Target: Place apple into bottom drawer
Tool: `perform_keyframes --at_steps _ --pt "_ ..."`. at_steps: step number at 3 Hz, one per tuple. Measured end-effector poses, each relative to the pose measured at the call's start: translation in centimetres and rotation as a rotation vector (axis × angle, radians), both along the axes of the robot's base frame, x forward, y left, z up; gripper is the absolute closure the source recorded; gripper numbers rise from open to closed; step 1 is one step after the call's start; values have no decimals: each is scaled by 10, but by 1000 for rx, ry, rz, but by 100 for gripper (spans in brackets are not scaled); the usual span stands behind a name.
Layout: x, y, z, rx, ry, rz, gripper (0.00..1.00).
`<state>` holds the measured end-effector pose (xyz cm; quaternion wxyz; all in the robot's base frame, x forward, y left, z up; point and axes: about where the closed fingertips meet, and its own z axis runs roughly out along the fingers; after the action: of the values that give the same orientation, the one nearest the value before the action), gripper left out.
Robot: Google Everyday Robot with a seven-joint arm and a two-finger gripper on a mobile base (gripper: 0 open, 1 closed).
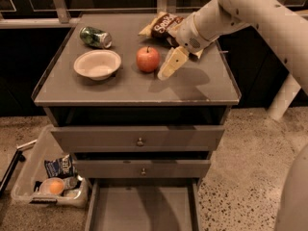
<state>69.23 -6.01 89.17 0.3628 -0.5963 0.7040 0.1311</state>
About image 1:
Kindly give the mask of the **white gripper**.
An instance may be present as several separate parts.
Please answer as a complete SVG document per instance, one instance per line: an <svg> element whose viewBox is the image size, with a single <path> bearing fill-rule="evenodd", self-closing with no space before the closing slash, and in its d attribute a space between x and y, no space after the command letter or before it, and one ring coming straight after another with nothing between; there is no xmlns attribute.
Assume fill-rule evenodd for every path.
<svg viewBox="0 0 308 231"><path fill-rule="evenodd" d="M195 14L190 14L180 24L167 28L167 32L180 45L171 48L157 74L162 81L168 79L189 59L189 52L196 54L210 45L210 41L200 35L195 23Z"/></svg>

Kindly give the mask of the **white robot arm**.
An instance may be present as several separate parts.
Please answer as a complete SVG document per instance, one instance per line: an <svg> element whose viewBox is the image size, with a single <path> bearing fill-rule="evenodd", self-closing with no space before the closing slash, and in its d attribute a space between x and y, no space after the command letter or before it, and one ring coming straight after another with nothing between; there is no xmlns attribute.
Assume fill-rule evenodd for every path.
<svg viewBox="0 0 308 231"><path fill-rule="evenodd" d="M308 92L308 20L277 0L211 0L186 17L175 30L176 48L169 50L158 78L169 78L195 54L222 35L246 26L259 35ZM294 159L286 177L274 231L308 231L308 147Z"/></svg>

